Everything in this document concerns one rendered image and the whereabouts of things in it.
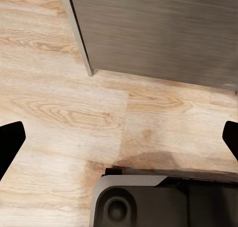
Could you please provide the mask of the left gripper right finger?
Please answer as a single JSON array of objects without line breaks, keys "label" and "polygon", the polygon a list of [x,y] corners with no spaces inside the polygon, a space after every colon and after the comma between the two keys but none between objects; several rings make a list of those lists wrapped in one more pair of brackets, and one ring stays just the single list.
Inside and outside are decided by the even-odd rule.
[{"label": "left gripper right finger", "polygon": [[238,123],[233,121],[227,121],[222,139],[229,147],[235,158],[238,160]]}]

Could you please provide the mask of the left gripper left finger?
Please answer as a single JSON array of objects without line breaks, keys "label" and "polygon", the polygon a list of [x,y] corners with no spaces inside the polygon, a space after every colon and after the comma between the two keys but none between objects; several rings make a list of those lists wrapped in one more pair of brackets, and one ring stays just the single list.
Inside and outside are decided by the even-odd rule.
[{"label": "left gripper left finger", "polygon": [[0,126],[0,181],[25,140],[25,129],[21,121]]}]

